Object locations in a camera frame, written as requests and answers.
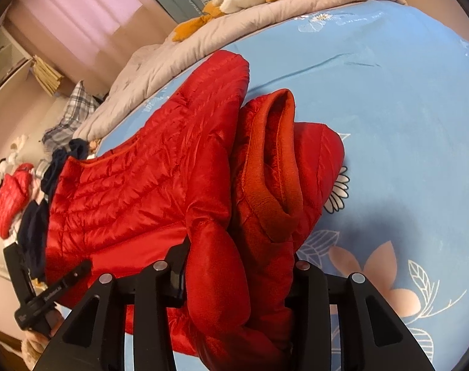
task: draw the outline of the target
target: blanket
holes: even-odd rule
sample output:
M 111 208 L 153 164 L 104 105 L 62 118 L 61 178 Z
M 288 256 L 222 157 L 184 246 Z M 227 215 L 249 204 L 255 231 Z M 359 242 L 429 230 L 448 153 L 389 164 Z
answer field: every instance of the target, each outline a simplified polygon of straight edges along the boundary
M 299 15 L 361 1 L 366 0 L 279 0 L 217 18 L 183 42 L 173 42 L 170 34 L 163 44 L 142 47 L 117 77 L 105 103 L 76 130 L 74 138 L 105 137 L 175 76 L 237 39 Z

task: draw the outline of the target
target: bed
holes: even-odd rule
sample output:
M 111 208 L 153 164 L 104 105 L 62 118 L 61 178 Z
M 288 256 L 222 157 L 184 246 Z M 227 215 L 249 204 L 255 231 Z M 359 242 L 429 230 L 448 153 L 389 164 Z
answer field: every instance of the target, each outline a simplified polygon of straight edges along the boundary
M 367 1 L 300 15 L 224 47 L 250 63 L 246 101 L 288 88 L 296 121 L 324 122 L 345 163 L 298 255 L 369 277 L 437 371 L 469 349 L 469 43 L 419 10 Z M 132 136 L 201 61 L 102 141 Z M 339 330 L 333 316 L 333 371 Z M 132 336 L 127 369 L 132 370 Z M 179 370 L 205 369 L 176 356 Z

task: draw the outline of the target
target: metal bolt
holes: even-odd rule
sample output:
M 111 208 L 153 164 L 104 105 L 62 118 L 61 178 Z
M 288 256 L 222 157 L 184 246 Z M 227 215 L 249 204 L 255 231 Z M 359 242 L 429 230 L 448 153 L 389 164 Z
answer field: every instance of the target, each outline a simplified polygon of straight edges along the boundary
M 111 274 L 103 274 L 103 275 L 100 275 L 99 277 L 99 282 L 101 282 L 102 284 L 109 283 L 110 281 L 112 281 Z
M 296 263 L 296 267 L 301 271 L 307 271 L 310 269 L 310 264 L 307 261 L 298 261 Z
M 355 283 L 363 283 L 365 281 L 365 276 L 362 274 L 352 274 L 351 279 Z
M 157 261 L 155 264 L 154 264 L 154 269 L 156 271 L 163 271 L 164 269 L 166 269 L 168 267 L 168 263 L 166 261 Z

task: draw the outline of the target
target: red puffer jacket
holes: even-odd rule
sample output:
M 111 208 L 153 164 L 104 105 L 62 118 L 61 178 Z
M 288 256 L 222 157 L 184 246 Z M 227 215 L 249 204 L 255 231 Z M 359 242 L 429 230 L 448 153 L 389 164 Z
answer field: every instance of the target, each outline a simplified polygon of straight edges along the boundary
M 130 140 L 92 161 L 70 158 L 50 211 L 48 282 L 84 258 L 93 263 L 90 277 L 62 300 L 70 307 L 102 273 L 136 274 L 188 234 L 187 303 L 168 311 L 171 338 L 174 350 L 198 355 L 215 371 L 285 366 L 291 313 L 281 304 L 292 281 L 289 255 L 317 221 L 343 159 L 339 137 L 325 126 L 297 125 L 293 138 L 289 91 L 240 112 L 247 86 L 241 56 L 213 54 Z M 291 220 L 284 241 L 267 244 L 273 236 L 265 224 L 284 213 Z M 284 248 L 274 249 L 279 243 Z M 258 274 L 259 266 L 269 275 Z M 276 280 L 282 287 L 268 300 L 257 295 L 257 283 L 272 288 Z

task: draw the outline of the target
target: plaid fabric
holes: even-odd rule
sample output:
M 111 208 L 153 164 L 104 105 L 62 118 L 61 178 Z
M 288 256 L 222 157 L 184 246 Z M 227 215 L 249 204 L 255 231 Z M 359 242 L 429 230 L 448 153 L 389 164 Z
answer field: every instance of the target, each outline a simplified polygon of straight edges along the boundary
M 97 107 L 99 103 L 85 91 L 83 81 L 78 82 L 64 108 L 63 118 L 58 125 L 46 130 L 42 137 L 46 152 L 52 153 L 57 148 L 66 147 L 77 128 Z

